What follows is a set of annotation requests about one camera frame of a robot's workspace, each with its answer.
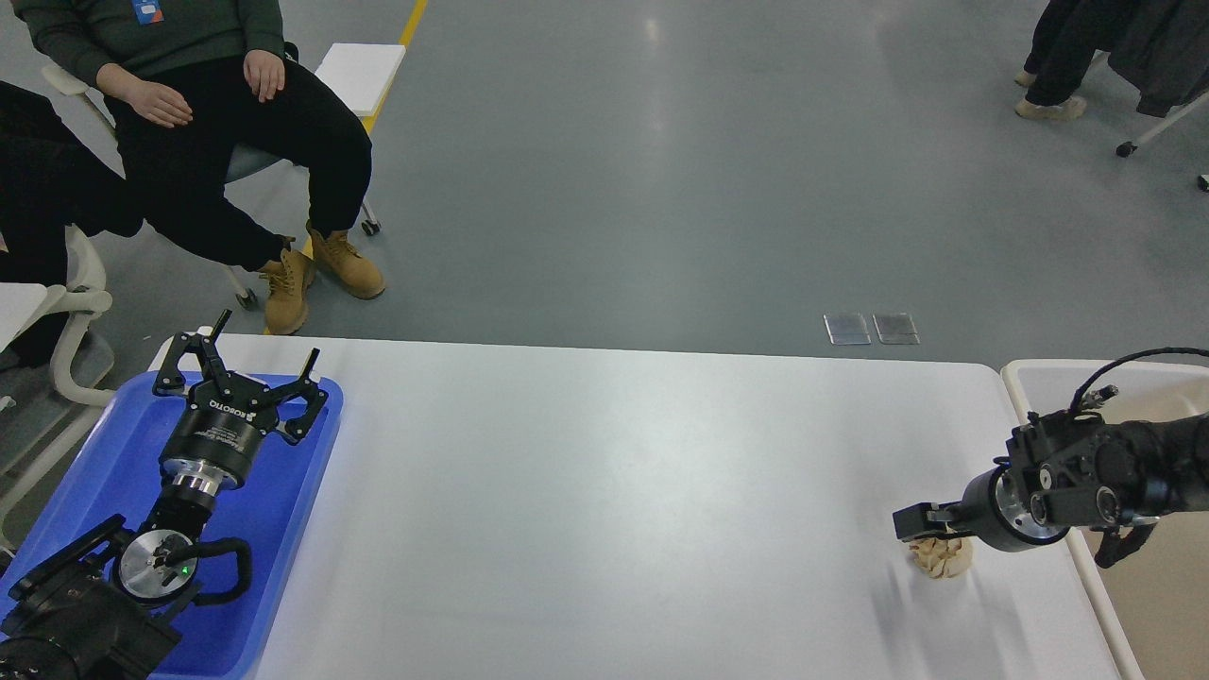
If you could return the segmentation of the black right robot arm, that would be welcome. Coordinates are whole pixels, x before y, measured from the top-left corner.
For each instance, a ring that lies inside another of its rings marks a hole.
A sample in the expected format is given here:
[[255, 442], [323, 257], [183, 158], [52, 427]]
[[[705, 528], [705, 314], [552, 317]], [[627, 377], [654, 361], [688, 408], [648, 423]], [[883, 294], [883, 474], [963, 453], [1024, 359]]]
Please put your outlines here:
[[1054, 544], [1072, 528], [1101, 534], [1098, 567], [1136, 553], [1159, 517], [1208, 507], [1205, 415], [1168, 422], [1106, 423], [1112, 384], [1080, 384], [1066, 409], [1030, 413], [995, 467], [950, 503], [893, 512], [895, 537], [974, 536], [1010, 553]]

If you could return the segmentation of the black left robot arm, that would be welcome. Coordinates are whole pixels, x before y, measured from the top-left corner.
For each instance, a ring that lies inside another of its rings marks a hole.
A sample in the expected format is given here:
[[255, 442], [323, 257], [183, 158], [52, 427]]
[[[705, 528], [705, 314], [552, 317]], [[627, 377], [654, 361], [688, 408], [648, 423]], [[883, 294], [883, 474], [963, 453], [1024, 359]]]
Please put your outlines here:
[[229, 679], [264, 646], [342, 396], [178, 332], [125, 384], [2, 576], [5, 679]]

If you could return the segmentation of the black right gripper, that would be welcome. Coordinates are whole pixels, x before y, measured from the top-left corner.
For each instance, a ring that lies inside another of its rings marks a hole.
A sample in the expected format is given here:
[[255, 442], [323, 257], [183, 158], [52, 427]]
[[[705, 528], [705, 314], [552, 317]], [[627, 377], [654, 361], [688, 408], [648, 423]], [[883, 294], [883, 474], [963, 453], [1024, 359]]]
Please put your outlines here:
[[920, 502], [893, 511], [893, 534], [904, 543], [972, 536], [994, 551], [1019, 553], [1055, 544], [1070, 529], [1036, 521], [1016, 491], [1010, 469], [997, 466], [972, 479], [960, 502]]

